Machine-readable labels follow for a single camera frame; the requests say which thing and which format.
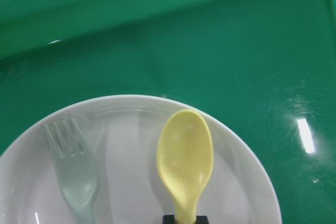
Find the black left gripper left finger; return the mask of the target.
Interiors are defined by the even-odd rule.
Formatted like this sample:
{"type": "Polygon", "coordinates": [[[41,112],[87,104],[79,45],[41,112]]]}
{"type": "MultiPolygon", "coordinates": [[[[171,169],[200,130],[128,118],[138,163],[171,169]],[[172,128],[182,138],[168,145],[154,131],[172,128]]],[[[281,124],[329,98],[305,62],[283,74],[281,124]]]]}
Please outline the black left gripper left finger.
{"type": "Polygon", "coordinates": [[[174,215],[164,215],[162,217],[162,224],[177,224],[174,215]]]}

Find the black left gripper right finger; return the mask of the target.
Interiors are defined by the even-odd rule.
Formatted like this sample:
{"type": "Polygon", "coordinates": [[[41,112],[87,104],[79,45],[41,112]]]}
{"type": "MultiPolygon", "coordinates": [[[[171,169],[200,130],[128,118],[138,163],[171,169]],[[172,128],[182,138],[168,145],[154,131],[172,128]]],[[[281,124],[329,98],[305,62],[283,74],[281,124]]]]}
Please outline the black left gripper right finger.
{"type": "Polygon", "coordinates": [[[195,224],[209,224],[207,216],[196,216],[195,224]]]}

